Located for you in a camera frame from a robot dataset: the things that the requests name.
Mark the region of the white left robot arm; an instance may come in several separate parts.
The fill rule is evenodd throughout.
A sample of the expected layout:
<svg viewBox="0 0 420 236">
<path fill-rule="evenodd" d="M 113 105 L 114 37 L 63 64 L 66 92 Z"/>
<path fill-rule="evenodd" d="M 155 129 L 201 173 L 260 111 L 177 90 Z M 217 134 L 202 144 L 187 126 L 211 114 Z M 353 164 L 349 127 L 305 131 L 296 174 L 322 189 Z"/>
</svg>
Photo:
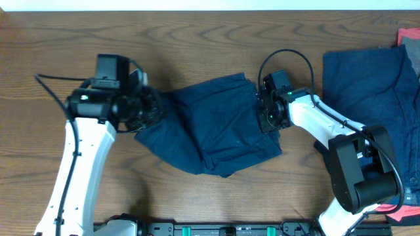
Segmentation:
<svg viewBox="0 0 420 236">
<path fill-rule="evenodd" d="M 138 235 L 141 224 L 127 214 L 94 224 L 104 163 L 119 134 L 139 132 L 162 120 L 165 112 L 157 90 L 77 88 L 68 96 L 66 139 L 48 207 L 35 235 Z"/>
</svg>

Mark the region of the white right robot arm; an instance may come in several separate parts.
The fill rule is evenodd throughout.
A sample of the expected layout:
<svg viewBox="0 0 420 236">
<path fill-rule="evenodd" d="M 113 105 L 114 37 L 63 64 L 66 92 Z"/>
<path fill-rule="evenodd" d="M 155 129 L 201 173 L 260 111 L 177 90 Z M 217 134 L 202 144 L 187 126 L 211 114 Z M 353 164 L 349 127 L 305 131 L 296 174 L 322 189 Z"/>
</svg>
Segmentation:
<svg viewBox="0 0 420 236">
<path fill-rule="evenodd" d="M 377 207 L 404 196 L 402 179 L 381 126 L 367 127 L 325 105 L 308 88 L 264 89 L 257 94 L 263 133 L 297 126 L 315 139 L 331 178 L 334 199 L 315 226 L 296 225 L 302 235 L 391 235 L 388 224 L 366 224 Z"/>
</svg>

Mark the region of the navy blue shorts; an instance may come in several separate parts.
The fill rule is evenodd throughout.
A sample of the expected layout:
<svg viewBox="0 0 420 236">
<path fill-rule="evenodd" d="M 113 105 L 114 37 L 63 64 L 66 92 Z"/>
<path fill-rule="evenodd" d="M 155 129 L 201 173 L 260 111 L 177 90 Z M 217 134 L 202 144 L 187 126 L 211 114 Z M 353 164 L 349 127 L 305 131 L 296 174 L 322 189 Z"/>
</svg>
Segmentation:
<svg viewBox="0 0 420 236">
<path fill-rule="evenodd" d="M 167 116 L 135 140 L 175 168 L 226 178 L 282 154 L 278 132 L 261 132 L 257 88 L 243 73 L 162 93 Z"/>
</svg>

